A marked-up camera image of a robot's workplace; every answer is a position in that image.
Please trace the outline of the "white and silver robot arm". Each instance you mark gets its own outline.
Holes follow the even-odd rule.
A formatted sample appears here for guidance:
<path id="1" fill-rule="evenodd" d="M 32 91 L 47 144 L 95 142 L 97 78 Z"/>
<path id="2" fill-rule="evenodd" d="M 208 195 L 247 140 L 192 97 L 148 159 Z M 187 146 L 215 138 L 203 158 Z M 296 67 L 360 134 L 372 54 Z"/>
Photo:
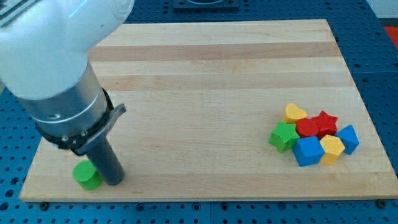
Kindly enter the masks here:
<path id="1" fill-rule="evenodd" d="M 133 0 L 1 2 L 1 81 L 62 149 L 84 145 L 111 103 L 89 51 L 130 15 Z"/>

